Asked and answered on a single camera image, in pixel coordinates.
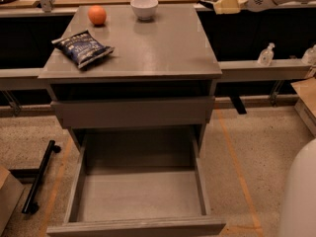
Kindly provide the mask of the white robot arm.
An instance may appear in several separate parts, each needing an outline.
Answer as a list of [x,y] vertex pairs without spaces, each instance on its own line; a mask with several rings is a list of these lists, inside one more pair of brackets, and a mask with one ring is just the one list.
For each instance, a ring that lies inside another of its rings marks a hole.
[[[261,12],[310,1],[314,0],[202,0],[216,14],[237,14],[242,8]],[[288,171],[277,237],[316,237],[316,139],[297,153]]]

